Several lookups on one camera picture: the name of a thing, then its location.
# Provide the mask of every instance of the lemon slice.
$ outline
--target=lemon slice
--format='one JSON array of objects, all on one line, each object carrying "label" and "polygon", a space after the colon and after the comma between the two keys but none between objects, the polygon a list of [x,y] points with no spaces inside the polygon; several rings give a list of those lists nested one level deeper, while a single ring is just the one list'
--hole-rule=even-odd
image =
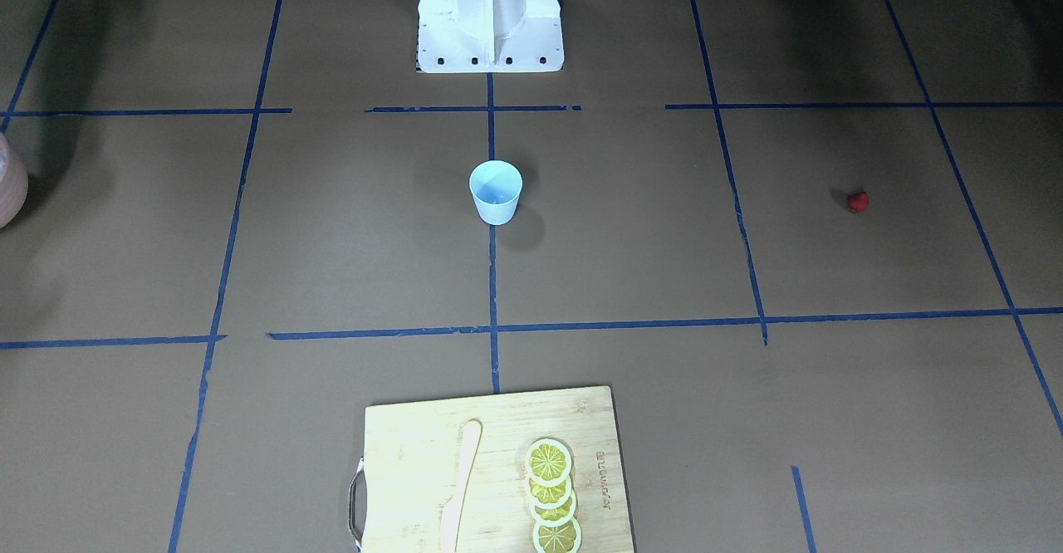
[{"label": "lemon slice", "polygon": [[559,526],[536,523],[532,530],[532,544],[539,553],[576,553],[583,534],[575,518]]},{"label": "lemon slice", "polygon": [[535,481],[528,481],[528,490],[535,498],[535,504],[542,509],[557,509],[564,505],[572,496],[572,479],[566,479],[559,485],[544,487]]},{"label": "lemon slice", "polygon": [[572,491],[572,495],[568,499],[562,500],[561,505],[554,509],[539,507],[535,501],[532,502],[532,517],[535,518],[537,524],[549,527],[559,526],[562,523],[569,522],[575,515],[576,491]]},{"label": "lemon slice", "polygon": [[528,477],[544,487],[564,482],[572,472],[572,453],[557,439],[539,439],[524,455]]}]

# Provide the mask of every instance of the cutting board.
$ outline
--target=cutting board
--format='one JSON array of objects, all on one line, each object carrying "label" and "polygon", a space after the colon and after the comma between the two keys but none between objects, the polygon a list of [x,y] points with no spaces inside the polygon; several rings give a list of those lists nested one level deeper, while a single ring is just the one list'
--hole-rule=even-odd
[{"label": "cutting board", "polygon": [[365,553],[438,553],[469,420],[483,435],[458,553],[535,553],[524,454],[542,437],[572,451],[579,552],[634,552],[612,391],[585,387],[366,408]]}]

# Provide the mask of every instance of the cutting board handle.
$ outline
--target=cutting board handle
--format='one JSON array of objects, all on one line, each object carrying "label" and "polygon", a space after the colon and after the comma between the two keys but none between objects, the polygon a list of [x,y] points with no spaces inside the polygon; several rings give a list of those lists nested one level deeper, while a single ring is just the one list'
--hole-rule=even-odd
[{"label": "cutting board handle", "polygon": [[366,457],[362,456],[358,458],[358,467],[354,469],[354,476],[351,479],[351,497],[348,500],[348,510],[350,512],[350,524],[351,536],[354,537],[354,550],[361,553],[361,531],[354,525],[355,510],[354,510],[354,492],[358,488],[358,476],[365,476],[366,474]]}]

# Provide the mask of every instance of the light blue cup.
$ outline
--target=light blue cup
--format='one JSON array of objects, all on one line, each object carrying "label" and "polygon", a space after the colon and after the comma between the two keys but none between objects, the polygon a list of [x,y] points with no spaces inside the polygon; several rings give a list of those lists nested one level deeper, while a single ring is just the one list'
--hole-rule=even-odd
[{"label": "light blue cup", "polygon": [[522,187],[521,172],[505,161],[480,163],[469,175],[469,191],[476,212],[491,225],[502,225],[512,219]]}]

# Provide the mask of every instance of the blue tape line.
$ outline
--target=blue tape line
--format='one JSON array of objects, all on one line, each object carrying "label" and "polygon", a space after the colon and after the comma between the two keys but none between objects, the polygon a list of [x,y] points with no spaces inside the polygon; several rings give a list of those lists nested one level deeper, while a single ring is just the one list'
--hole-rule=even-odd
[{"label": "blue tape line", "polygon": [[[568,111],[569,105],[499,105],[488,104],[487,106],[374,106],[367,108],[366,113],[525,113],[525,112],[550,112]],[[581,111],[579,105],[572,105],[572,111]]]},{"label": "blue tape line", "polygon": [[676,320],[629,320],[606,322],[546,322],[537,324],[501,324],[499,333],[529,333],[538,331],[598,331],[608,329],[665,329],[674,326],[728,326],[760,324],[758,317]]},{"label": "blue tape line", "polygon": [[952,167],[952,175],[956,177],[956,183],[960,186],[960,192],[963,195],[963,201],[967,204],[967,212],[971,214],[971,219],[975,223],[975,229],[978,230],[978,237],[981,239],[982,247],[985,249],[985,254],[990,259],[990,265],[993,267],[993,273],[996,275],[997,284],[1000,286],[1000,292],[1003,295],[1005,302],[1007,302],[1008,309],[1011,313],[1013,321],[1015,322],[1015,329],[1018,331],[1019,337],[1023,340],[1023,347],[1026,348],[1026,355],[1030,358],[1030,364],[1033,366],[1033,372],[1037,376],[1037,382],[1041,384],[1041,391],[1044,393],[1045,401],[1048,403],[1048,408],[1051,410],[1052,418],[1056,420],[1056,428],[1059,429],[1060,435],[1063,436],[1063,417],[1060,416],[1059,406],[1056,404],[1056,398],[1052,396],[1048,382],[1045,380],[1044,372],[1041,370],[1041,364],[1037,362],[1036,353],[1033,352],[1033,347],[1030,345],[1029,338],[1026,337],[1026,328],[1023,326],[1023,319],[1015,307],[1015,301],[1012,299],[1011,291],[1009,291],[1008,284],[1003,279],[1003,273],[1000,271],[1000,265],[997,263],[996,256],[993,254],[993,247],[990,246],[990,239],[985,234],[985,228],[982,227],[982,221],[978,216],[978,211],[975,210],[975,202],[971,198],[971,192],[967,190],[966,183],[963,181],[963,174],[960,172],[960,166],[956,161],[956,156],[952,154],[952,147],[949,145],[948,138],[945,136],[945,129],[941,124],[941,119],[938,117],[938,111],[934,108],[934,103],[930,99],[930,93],[927,90],[926,83],[923,81],[923,73],[919,72],[918,64],[915,62],[915,54],[912,53],[912,49],[908,44],[908,38],[905,37],[905,32],[900,28],[900,21],[897,19],[897,13],[893,9],[892,1],[883,1],[885,2],[887,11],[890,13],[890,19],[893,21],[893,28],[897,32],[897,37],[900,39],[900,44],[905,48],[905,54],[908,56],[908,63],[912,66],[912,72],[915,73],[915,82],[918,84],[919,90],[923,91],[923,99],[930,107],[930,116],[933,118],[934,128],[938,130],[938,137],[941,139],[942,147],[945,149],[945,154],[948,156],[948,164]]},{"label": "blue tape line", "polygon": [[1015,308],[1020,315],[1063,315],[1063,306],[1041,308]]},{"label": "blue tape line", "polygon": [[494,225],[488,225],[488,234],[490,238],[490,246],[488,247],[488,257],[490,258],[490,267],[488,270],[488,296],[490,301],[490,316],[491,316],[491,388],[494,393],[501,393],[501,383],[499,375],[499,305],[497,305],[497,271],[495,270],[496,261],[496,247],[495,247],[495,228]]},{"label": "blue tape line", "polygon": [[291,107],[268,108],[146,108],[102,111],[23,111],[12,117],[151,117],[170,115],[276,115],[289,114]]},{"label": "blue tape line", "polygon": [[702,15],[697,11],[697,0],[690,0],[691,13],[694,16],[694,28],[697,30],[697,43],[702,47],[702,64],[705,66],[705,81],[709,85],[709,96],[712,99],[713,113],[716,118],[716,133],[720,134],[720,148],[724,155],[724,166],[727,168],[727,182],[730,184],[735,200],[735,218],[742,234],[742,245],[745,247],[745,262],[749,267],[749,286],[753,289],[753,301],[757,306],[757,317],[760,319],[760,334],[767,345],[767,323],[764,322],[764,304],[760,299],[760,284],[757,281],[757,269],[753,264],[753,250],[749,248],[749,235],[745,231],[745,220],[742,216],[742,201],[738,194],[738,183],[735,180],[735,168],[731,164],[730,149],[727,148],[727,133],[724,130],[724,118],[720,113],[720,99],[716,96],[716,84],[712,79],[712,66],[709,64],[709,50],[705,45],[705,33],[702,30]]},{"label": "blue tape line", "polygon": [[[1024,314],[1058,315],[1063,314],[1063,307],[1052,308],[1020,308]],[[769,324],[800,324],[817,322],[863,322],[882,320],[918,320],[948,318],[983,318],[1012,316],[1008,308],[967,309],[967,311],[917,311],[911,313],[854,313],[840,315],[797,315],[770,316],[763,322]],[[625,320],[600,322],[546,322],[528,324],[497,324],[499,333],[535,333],[549,331],[598,331],[611,329],[667,329],[678,326],[731,326],[760,324],[759,317],[724,317],[701,319],[661,319],[661,320]],[[468,333],[489,333],[491,325],[468,326],[429,326],[419,329],[381,329],[358,331],[320,331],[305,333],[269,333],[277,340],[299,339],[342,339],[358,337],[409,337],[417,335],[451,335]]]},{"label": "blue tape line", "polygon": [[857,313],[847,315],[797,315],[767,317],[772,324],[813,323],[813,322],[845,322],[865,320],[914,320],[934,318],[972,318],[972,317],[1007,317],[1011,316],[1008,308],[991,308],[984,311],[923,311],[915,313]]},{"label": "blue tape line", "polygon": [[116,346],[162,346],[167,343],[213,343],[224,335],[182,335],[179,337],[104,337],[101,339],[52,339],[44,341],[0,341],[0,350],[49,348],[103,348]]},{"label": "blue tape line", "polygon": [[773,110],[773,108],[926,108],[926,103],[672,103],[665,110]]},{"label": "blue tape line", "polygon": [[4,117],[3,122],[0,123],[0,133],[7,132],[7,125],[11,123],[12,114],[15,112],[15,107],[18,105],[18,99],[22,96],[22,90],[26,88],[26,80],[30,77],[30,69],[33,67],[33,62],[37,58],[37,52],[40,50],[40,44],[45,39],[45,33],[48,32],[48,26],[52,22],[52,17],[55,15],[55,7],[60,0],[52,0],[48,4],[48,12],[45,14],[45,19],[40,22],[40,30],[37,31],[37,37],[33,41],[33,47],[30,49],[30,56],[26,58],[26,65],[22,67],[22,73],[18,77],[18,84],[15,85],[15,93],[11,96],[11,102],[7,103],[7,115]]},{"label": "blue tape line", "polygon": [[494,74],[487,73],[487,160],[494,161]]},{"label": "blue tape line", "polygon": [[[573,105],[574,111],[577,110],[579,105]],[[523,113],[523,112],[543,112],[543,111],[568,111],[568,105],[499,105],[494,106],[494,111],[499,113]]]},{"label": "blue tape line", "polygon": [[797,505],[800,506],[800,521],[805,524],[805,541],[808,542],[808,553],[815,553],[815,535],[812,534],[812,519],[808,515],[808,502],[805,501],[805,486],[800,482],[800,469],[791,466],[794,475],[794,489],[797,491]]},{"label": "blue tape line", "polygon": [[[898,102],[898,103],[669,103],[664,105],[669,111],[682,110],[772,110],[772,108],[926,108],[930,105],[926,102]],[[938,108],[1051,108],[1063,106],[1063,102],[946,102],[933,103]]]},{"label": "blue tape line", "polygon": [[311,331],[304,333],[267,333],[277,341],[299,341],[308,339],[352,339],[361,337],[416,337],[421,335],[468,335],[489,333],[487,325],[425,326],[417,329],[368,329],[360,331]]},{"label": "blue tape line", "polygon": [[1045,401],[1048,402],[1048,409],[1052,413],[1052,418],[1056,419],[1056,428],[1059,429],[1060,436],[1063,436],[1063,416],[1060,415],[1059,405],[1056,404],[1056,398],[1052,396],[1051,387],[1048,386],[1048,381],[1045,379],[1045,373],[1041,370],[1041,363],[1037,362],[1037,354],[1033,352],[1033,346],[1030,345],[1030,338],[1026,335],[1026,328],[1023,326],[1023,321],[1019,319],[1018,315],[1014,315],[1015,329],[1018,330],[1018,336],[1023,340],[1023,347],[1026,348],[1026,356],[1030,358],[1030,366],[1033,367],[1033,373],[1037,376],[1037,383],[1041,384],[1041,393],[1044,393]]},{"label": "blue tape line", "polygon": [[[487,158],[494,161],[494,74],[487,73]],[[488,270],[487,270],[487,291],[488,309],[491,322],[491,390],[495,395],[501,393],[502,385],[500,379],[499,362],[499,305],[497,305],[497,271],[495,261],[497,254],[497,244],[495,241],[495,227],[488,225]]]},{"label": "blue tape line", "polygon": [[[251,115],[251,129],[248,132],[248,146],[243,152],[243,165],[240,169],[240,183],[236,189],[236,202],[233,205],[233,219],[229,228],[229,240],[225,245],[225,258],[221,267],[221,278],[218,282],[218,303],[215,306],[214,317],[210,321],[210,335],[217,335],[221,325],[221,312],[225,304],[225,290],[229,285],[229,272],[233,264],[233,251],[236,247],[236,232],[240,221],[240,203],[243,199],[243,188],[248,181],[248,169],[251,166],[251,154],[254,151],[255,135],[258,132],[259,111],[263,107],[263,99],[266,95],[266,80],[269,78],[270,61],[273,56],[273,41],[276,38],[276,28],[281,20],[281,5],[284,0],[276,0],[273,5],[273,20],[270,23],[269,39],[266,41],[266,54],[263,57],[261,76],[258,79],[258,94],[255,98],[255,112]],[[188,450],[185,453],[185,470],[181,476],[181,489],[178,492],[178,505],[173,512],[173,527],[170,532],[169,553],[176,553],[178,542],[181,538],[181,524],[184,521],[185,504],[188,500],[188,485],[191,482],[192,466],[196,462],[196,449],[199,446],[199,432],[203,423],[203,409],[206,405],[207,375],[214,364],[215,343],[212,341],[206,347],[203,358],[203,372],[200,378],[199,402],[196,409],[196,430],[188,441]]]},{"label": "blue tape line", "polygon": [[1063,102],[1040,101],[1040,102],[934,102],[933,106],[939,108],[1056,108],[1063,106]]},{"label": "blue tape line", "polygon": [[374,106],[366,113],[484,113],[486,106]]},{"label": "blue tape line", "polygon": [[200,374],[199,399],[196,405],[196,429],[192,431],[192,438],[188,440],[188,449],[185,450],[185,466],[181,473],[181,488],[178,490],[178,506],[173,512],[173,527],[170,529],[169,553],[178,552],[178,540],[181,538],[181,524],[185,518],[185,505],[188,503],[188,485],[192,480],[192,465],[196,462],[196,449],[199,447],[199,431],[203,424],[203,408],[206,406],[206,376],[214,365],[214,342],[207,345],[206,355],[203,356],[203,371]]}]

